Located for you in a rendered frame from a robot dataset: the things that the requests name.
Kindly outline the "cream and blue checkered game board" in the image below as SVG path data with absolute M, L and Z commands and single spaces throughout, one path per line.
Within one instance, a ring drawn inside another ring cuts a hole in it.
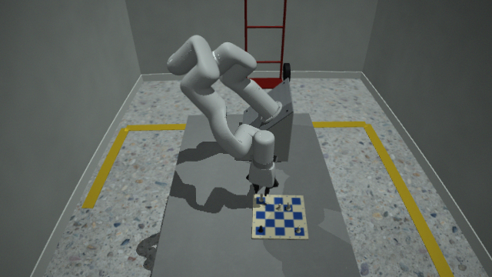
M 308 227 L 302 195 L 253 195 L 252 238 L 308 240 Z M 287 211 L 288 202 L 291 210 Z M 281 210 L 278 210 L 281 204 Z M 259 232 L 260 225 L 263 232 Z M 301 232 L 296 233 L 298 226 Z

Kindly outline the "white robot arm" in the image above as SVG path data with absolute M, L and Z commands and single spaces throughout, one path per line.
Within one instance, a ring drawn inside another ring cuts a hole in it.
M 242 159 L 253 146 L 250 159 L 256 168 L 269 169 L 277 163 L 274 135 L 247 124 L 232 134 L 226 120 L 226 102 L 211 87 L 220 79 L 261 116 L 263 123 L 273 120 L 282 104 L 274 103 L 255 81 L 246 78 L 257 68 L 253 56 L 230 42 L 212 52 L 204 38 L 193 35 L 169 58 L 167 68 L 174 75 L 187 74 L 181 80 L 181 91 L 208 118 L 215 140 L 229 155 Z

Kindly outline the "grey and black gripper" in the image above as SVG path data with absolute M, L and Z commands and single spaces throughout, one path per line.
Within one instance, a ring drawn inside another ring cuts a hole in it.
M 255 194 L 258 193 L 259 185 L 266 187 L 264 190 L 264 196 L 269 194 L 270 189 L 278 187 L 278 181 L 276 180 L 275 165 L 269 169 L 258 169 L 254 166 L 253 160 L 250 165 L 249 174 L 246 177 L 250 183 L 253 183 Z

